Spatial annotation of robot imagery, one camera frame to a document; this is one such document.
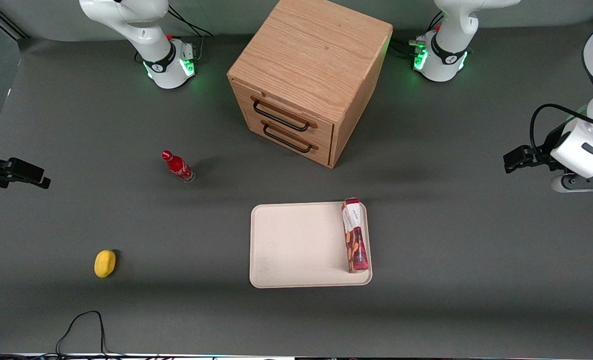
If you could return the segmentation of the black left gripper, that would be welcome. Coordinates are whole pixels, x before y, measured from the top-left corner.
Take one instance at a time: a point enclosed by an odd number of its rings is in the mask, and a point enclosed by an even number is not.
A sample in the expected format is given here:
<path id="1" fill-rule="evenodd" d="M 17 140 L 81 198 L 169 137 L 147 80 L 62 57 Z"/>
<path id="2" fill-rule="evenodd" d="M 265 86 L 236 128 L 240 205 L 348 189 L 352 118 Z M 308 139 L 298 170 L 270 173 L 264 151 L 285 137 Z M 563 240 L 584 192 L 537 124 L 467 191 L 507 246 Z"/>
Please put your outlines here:
<path id="1" fill-rule="evenodd" d="M 511 174 L 525 167 L 533 167 L 535 158 L 538 158 L 539 164 L 548 166 L 550 171 L 560 170 L 566 173 L 567 168 L 551 155 L 551 152 L 559 146 L 561 137 L 566 137 L 564 136 L 566 125 L 567 123 L 564 122 L 551 130 L 546 135 L 543 144 L 539 146 L 535 145 L 533 141 L 532 146 L 518 146 L 518 153 L 505 153 L 502 157 L 505 173 Z"/>

